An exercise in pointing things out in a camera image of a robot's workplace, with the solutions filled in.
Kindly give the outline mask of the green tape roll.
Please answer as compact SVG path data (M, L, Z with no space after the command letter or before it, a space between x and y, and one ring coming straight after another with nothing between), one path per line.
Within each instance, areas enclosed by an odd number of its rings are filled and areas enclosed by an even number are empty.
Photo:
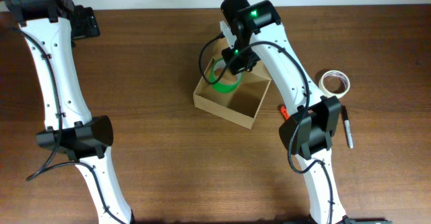
M221 75L225 67L226 63L223 59L216 59L211 66L209 74L210 81L215 81ZM233 92L240 85L242 78L242 73L233 75L230 70L227 69L222 78L216 84L213 84L212 87L220 93L227 94Z

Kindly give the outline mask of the brown cardboard box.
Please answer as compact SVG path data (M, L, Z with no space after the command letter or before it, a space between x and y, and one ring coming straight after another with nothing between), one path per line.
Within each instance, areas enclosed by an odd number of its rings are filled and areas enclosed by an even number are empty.
M194 106L245 128L252 128L272 78L261 61L251 72L242 73L240 78L239 84L229 93L219 92L200 79L193 92Z

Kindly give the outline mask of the orange utility knife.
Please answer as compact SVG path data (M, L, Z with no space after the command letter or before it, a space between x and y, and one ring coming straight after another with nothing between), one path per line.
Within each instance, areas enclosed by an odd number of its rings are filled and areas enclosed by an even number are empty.
M285 105L282 105L282 106L280 107L280 112L281 112L281 115L283 116L283 118L284 118L285 120L288 120L288 118L290 117L290 115L288 114L288 111L287 111L287 108L286 108L286 106L285 106Z

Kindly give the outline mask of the cream masking tape roll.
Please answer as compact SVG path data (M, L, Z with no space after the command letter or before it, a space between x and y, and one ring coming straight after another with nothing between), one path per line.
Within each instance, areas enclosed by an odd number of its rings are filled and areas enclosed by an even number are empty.
M342 98L351 87L350 79L341 71L330 70L325 72L320 81L319 89L328 98L336 96Z

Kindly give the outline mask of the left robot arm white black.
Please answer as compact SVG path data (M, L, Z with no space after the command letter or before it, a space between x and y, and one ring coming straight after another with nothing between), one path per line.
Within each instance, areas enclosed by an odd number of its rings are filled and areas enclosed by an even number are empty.
M44 103L38 146L51 151L28 180L65 166L83 176L99 223L134 223L112 163L112 123L92 116L81 92L72 48L100 35L94 10L73 0L3 0L30 49Z

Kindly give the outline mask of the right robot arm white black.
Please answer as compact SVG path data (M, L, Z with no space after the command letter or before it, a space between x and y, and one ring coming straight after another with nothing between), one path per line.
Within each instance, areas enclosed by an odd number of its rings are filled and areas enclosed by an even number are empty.
M279 136L290 167L304 176L312 220L342 223L347 214L331 164L340 101L326 96L308 76L270 1L251 5L247 0L224 0L220 9L227 22L222 28L229 45L222 51L226 68L235 75L261 61L282 96L289 118L280 126Z

